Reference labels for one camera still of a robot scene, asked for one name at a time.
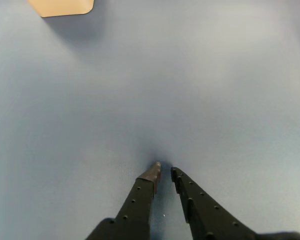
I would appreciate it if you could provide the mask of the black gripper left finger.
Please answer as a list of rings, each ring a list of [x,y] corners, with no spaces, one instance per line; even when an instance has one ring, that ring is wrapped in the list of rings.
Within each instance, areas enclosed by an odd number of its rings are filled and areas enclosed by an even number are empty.
[[[115,218],[105,218],[88,240],[149,240],[152,200],[161,179],[161,163],[155,162],[134,182]]]

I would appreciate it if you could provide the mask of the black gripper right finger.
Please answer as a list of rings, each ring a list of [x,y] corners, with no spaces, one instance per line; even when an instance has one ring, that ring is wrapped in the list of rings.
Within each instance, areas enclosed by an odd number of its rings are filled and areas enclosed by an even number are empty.
[[[194,240],[256,240],[257,233],[241,223],[194,180],[172,167],[171,180],[179,194],[185,221]]]

